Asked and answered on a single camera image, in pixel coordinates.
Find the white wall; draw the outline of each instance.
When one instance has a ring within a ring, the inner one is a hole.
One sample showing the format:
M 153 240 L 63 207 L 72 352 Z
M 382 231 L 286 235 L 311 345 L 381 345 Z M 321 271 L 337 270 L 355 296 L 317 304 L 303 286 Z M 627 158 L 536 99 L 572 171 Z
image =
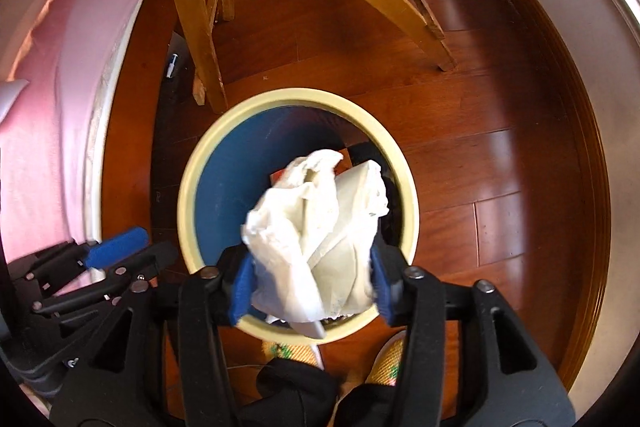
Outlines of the white wall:
M 640 330 L 640 50 L 612 0 L 539 0 L 562 35 L 593 105 L 611 197 L 602 313 L 570 391 L 578 416 L 611 381 Z

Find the black fabric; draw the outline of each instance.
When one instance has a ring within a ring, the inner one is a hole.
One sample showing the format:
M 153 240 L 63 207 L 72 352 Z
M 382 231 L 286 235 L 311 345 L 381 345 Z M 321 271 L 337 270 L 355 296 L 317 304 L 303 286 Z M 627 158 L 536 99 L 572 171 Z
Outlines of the black fabric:
M 262 400 L 240 409 L 243 427 L 325 427 L 334 411 L 338 381 L 325 371 L 294 360 L 271 360 L 258 374 Z M 382 427 L 394 387 L 365 384 L 338 406 L 335 427 Z
M 256 387 L 263 398 L 240 409 L 243 427 L 325 427 L 338 396 L 335 378 L 294 360 L 271 360 Z
M 338 405 L 334 427 L 383 427 L 391 412 L 395 387 L 365 383 Z

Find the white tissue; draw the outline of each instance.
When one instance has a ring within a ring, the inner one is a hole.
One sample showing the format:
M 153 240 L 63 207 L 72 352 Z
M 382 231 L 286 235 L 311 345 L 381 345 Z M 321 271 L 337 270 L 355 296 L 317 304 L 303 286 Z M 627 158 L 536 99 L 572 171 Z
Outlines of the white tissue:
M 332 150 L 296 158 L 247 214 L 241 234 L 255 259 L 257 310 L 297 323 L 324 318 L 306 260 L 338 218 L 334 167 L 341 159 Z
M 324 337 L 321 319 L 371 306 L 370 249 L 388 213 L 380 166 L 334 177 L 341 158 L 320 150 L 294 160 L 242 227 L 255 259 L 253 306 L 313 338 Z
M 371 306 L 371 245 L 378 218 L 389 211 L 380 166 L 372 160 L 338 175 L 335 185 L 338 221 L 308 261 L 325 318 L 332 319 Z

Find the screw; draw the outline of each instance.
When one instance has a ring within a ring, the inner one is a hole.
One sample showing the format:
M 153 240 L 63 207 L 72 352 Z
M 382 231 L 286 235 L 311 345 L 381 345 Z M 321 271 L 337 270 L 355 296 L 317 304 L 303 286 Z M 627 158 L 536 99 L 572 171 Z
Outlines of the screw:
M 133 281 L 133 284 L 131 285 L 131 291 L 133 293 L 144 293 L 148 290 L 148 288 L 149 283 L 143 280 Z
M 404 274 L 409 279 L 422 279 L 424 277 L 424 270 L 418 266 L 408 266 L 404 269 Z
M 487 279 L 481 279 L 476 282 L 476 288 L 478 288 L 482 293 L 491 293 L 495 290 L 495 286 Z
M 215 279 L 220 275 L 220 270 L 215 266 L 205 266 L 198 272 L 201 279 Z

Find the blue gripper pad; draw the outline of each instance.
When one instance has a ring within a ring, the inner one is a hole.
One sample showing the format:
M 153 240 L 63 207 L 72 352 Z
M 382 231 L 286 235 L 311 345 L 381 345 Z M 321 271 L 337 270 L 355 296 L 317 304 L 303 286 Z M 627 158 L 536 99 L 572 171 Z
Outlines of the blue gripper pad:
M 149 235 L 142 227 L 133 227 L 89 249 L 84 264 L 87 268 L 106 269 L 149 244 Z
M 394 318 L 391 283 L 386 276 L 382 259 L 380 259 L 380 250 L 375 243 L 371 247 L 371 284 L 378 312 L 387 324 L 391 324 Z
M 235 326 L 240 318 L 249 312 L 251 295 L 253 295 L 257 285 L 254 260 L 252 255 L 247 252 L 240 262 L 230 293 L 228 317 L 232 326 Z

